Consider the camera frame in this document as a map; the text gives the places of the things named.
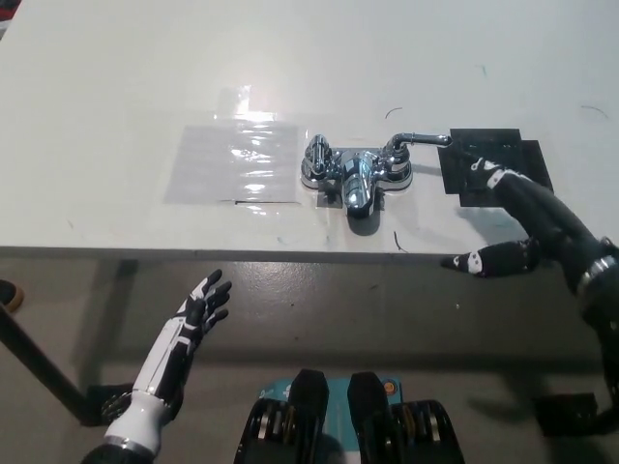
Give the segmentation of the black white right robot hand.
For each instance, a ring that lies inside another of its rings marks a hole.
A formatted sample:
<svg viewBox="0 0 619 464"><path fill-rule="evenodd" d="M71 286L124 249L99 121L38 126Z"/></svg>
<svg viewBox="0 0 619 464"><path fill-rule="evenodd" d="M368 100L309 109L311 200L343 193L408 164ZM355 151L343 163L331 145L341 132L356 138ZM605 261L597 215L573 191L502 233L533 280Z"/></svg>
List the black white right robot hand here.
<svg viewBox="0 0 619 464"><path fill-rule="evenodd" d="M530 273L549 260L560 265L575 295L604 278L618 277L618 247L596 238L550 189L487 158L472 162L469 174L519 223L527 237L446 256L440 261L443 268L496 278Z"/></svg>

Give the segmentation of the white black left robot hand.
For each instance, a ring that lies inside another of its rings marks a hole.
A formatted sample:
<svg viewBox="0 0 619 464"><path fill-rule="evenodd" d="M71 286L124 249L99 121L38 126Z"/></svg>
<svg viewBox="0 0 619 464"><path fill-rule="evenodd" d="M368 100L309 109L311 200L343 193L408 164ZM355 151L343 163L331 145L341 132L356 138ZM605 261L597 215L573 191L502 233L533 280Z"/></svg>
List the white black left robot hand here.
<svg viewBox="0 0 619 464"><path fill-rule="evenodd" d="M184 388L196 349L205 335L228 315L223 307L232 284L222 271L203 278L164 323L133 384L135 392L171 404Z"/></svg>

